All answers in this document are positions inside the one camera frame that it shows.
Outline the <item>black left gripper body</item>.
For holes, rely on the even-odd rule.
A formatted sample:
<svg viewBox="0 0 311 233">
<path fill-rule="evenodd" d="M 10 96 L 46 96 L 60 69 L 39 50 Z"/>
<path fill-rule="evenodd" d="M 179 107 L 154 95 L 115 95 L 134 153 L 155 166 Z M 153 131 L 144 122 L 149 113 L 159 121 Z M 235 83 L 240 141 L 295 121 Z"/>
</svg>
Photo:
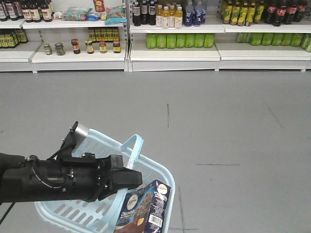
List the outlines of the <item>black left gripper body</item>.
<svg viewBox="0 0 311 233">
<path fill-rule="evenodd" d="M 57 159 L 65 182 L 57 190 L 58 200 L 103 200 L 114 194 L 114 155 L 96 159 L 86 153 Z"/>
</svg>

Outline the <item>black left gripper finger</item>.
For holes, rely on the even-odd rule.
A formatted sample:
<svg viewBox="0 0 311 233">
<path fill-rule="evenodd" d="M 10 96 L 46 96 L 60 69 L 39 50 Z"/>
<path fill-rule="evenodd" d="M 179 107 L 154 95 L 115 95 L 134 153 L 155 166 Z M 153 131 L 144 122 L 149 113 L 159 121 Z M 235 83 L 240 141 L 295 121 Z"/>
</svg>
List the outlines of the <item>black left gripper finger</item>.
<svg viewBox="0 0 311 233">
<path fill-rule="evenodd" d="M 97 199 L 103 200 L 122 189 L 135 189 L 142 185 L 142 173 L 124 168 L 110 170 L 99 179 Z"/>
<path fill-rule="evenodd" d="M 122 155 L 109 155 L 108 158 L 109 158 L 110 169 L 123 169 Z"/>
</svg>

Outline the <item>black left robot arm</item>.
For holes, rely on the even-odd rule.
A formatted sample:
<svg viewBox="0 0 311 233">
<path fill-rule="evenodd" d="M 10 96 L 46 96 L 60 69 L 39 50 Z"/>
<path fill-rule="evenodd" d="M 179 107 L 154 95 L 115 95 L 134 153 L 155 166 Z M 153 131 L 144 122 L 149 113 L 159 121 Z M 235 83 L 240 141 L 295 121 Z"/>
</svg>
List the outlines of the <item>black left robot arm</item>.
<svg viewBox="0 0 311 233">
<path fill-rule="evenodd" d="M 33 202 L 57 200 L 101 201 L 121 189 L 135 189 L 142 174 L 123 166 L 121 155 L 39 160 L 0 155 L 0 201 Z"/>
</svg>

